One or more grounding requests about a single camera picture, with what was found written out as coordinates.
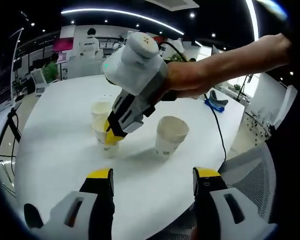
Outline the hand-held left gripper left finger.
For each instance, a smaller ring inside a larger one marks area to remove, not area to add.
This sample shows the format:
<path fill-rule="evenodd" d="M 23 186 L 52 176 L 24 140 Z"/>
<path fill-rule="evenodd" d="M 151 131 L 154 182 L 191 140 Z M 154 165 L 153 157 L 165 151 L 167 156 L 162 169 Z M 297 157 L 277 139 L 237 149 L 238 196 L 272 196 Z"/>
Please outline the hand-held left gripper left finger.
<path fill-rule="evenodd" d="M 39 230 L 43 240 L 111 240 L 115 211 L 113 169 L 89 173 L 78 191 L 71 191 L 50 211 Z"/>

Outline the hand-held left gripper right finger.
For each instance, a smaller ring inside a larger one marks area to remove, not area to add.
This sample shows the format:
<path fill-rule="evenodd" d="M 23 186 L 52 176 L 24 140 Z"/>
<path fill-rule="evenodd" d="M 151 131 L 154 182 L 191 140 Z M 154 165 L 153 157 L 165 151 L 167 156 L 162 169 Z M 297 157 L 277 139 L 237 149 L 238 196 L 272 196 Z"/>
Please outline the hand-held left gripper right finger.
<path fill-rule="evenodd" d="M 193 194 L 200 240 L 271 240 L 277 233 L 277 225 L 262 219 L 257 206 L 214 169 L 193 168 Z"/>

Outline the person's right hand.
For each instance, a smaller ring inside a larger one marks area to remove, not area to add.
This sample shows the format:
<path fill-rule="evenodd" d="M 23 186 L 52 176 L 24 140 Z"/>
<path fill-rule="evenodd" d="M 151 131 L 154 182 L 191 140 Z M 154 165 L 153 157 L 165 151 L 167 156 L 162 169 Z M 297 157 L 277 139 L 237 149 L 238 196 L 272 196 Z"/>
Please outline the person's right hand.
<path fill-rule="evenodd" d="M 205 94 L 215 85 L 206 60 L 198 62 L 170 62 L 164 80 L 165 92 L 175 91 L 177 97 L 195 97 Z"/>

